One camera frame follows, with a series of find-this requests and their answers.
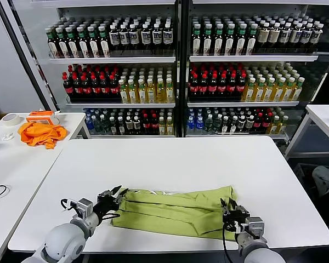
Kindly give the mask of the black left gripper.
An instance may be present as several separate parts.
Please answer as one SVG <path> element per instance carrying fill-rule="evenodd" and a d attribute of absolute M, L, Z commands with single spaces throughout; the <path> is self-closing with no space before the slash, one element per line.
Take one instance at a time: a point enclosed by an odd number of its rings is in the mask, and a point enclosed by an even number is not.
<path fill-rule="evenodd" d="M 121 189 L 121 185 L 115 186 L 112 190 L 105 190 L 98 194 L 97 203 L 94 206 L 94 212 L 97 216 L 105 216 L 109 211 L 117 211 L 119 206 L 128 192 L 128 188 L 120 191 L 115 197 L 115 194 Z"/>

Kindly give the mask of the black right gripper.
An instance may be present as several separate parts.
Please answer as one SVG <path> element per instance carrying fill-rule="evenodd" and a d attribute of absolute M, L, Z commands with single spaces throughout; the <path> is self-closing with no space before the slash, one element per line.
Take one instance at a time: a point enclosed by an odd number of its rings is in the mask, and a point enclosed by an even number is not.
<path fill-rule="evenodd" d="M 230 212 L 232 213 L 230 214 L 227 203 L 222 198 L 220 202 L 222 207 L 223 230 L 233 233 L 245 231 L 248 226 L 247 218 L 249 217 L 249 211 L 242 205 L 238 205 L 232 198 L 229 198 Z"/>

